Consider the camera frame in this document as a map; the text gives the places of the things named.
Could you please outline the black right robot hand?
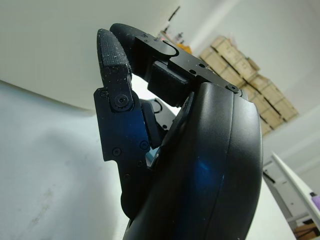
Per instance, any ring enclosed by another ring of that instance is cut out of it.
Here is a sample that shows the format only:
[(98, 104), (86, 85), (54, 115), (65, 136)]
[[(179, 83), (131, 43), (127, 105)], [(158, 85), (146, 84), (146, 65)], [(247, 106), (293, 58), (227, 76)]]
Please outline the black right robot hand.
[(260, 115), (197, 57), (135, 27), (99, 29), (94, 92), (126, 240), (244, 240), (263, 175)]

